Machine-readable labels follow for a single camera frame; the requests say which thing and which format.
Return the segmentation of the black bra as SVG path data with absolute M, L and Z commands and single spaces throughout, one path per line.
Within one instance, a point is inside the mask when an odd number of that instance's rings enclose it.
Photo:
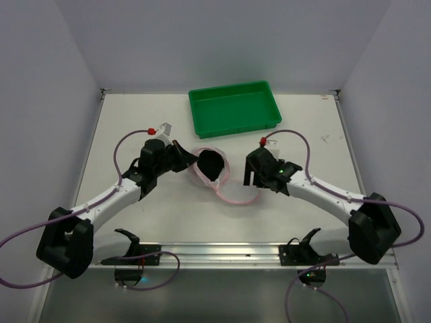
M 197 167 L 211 182 L 219 178 L 224 166 L 224 159 L 217 151 L 204 149 L 199 154 Z

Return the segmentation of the white pink mesh laundry bag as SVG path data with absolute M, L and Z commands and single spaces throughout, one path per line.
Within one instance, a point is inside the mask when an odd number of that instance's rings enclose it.
M 259 199 L 260 192 L 258 188 L 244 186 L 241 182 L 230 180 L 230 164 L 222 150 L 215 147 L 200 147 L 195 149 L 193 154 L 199 157 L 199 154 L 204 149 L 220 153 L 224 159 L 225 166 L 219 178 L 211 182 L 198 169 L 197 162 L 194 163 L 187 171 L 189 178 L 196 186 L 213 190 L 221 200 L 231 205 L 249 205 Z

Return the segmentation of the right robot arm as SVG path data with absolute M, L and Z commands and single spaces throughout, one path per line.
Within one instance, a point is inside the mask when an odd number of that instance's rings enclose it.
M 246 157 L 244 185 L 268 188 L 306 201 L 334 216 L 345 226 L 324 231 L 311 230 L 296 245 L 281 245 L 281 263 L 312 265 L 332 261 L 340 254 L 353 254 L 368 264 L 378 264 L 401 235 L 401 228 L 383 196 L 342 193 L 335 186 L 324 187 L 301 166 L 276 159 L 260 147 Z

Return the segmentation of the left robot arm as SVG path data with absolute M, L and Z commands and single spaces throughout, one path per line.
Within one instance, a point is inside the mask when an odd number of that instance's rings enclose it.
M 197 160 L 177 141 L 166 144 L 161 139 L 147 140 L 139 157 L 106 196 L 98 196 L 71 210 L 58 207 L 50 214 L 36 257 L 71 279 L 96 262 L 136 260 L 141 254 L 136 235 L 116 229 L 111 238 L 95 239 L 95 233 L 123 209 L 146 197 L 161 175 L 181 172 Z

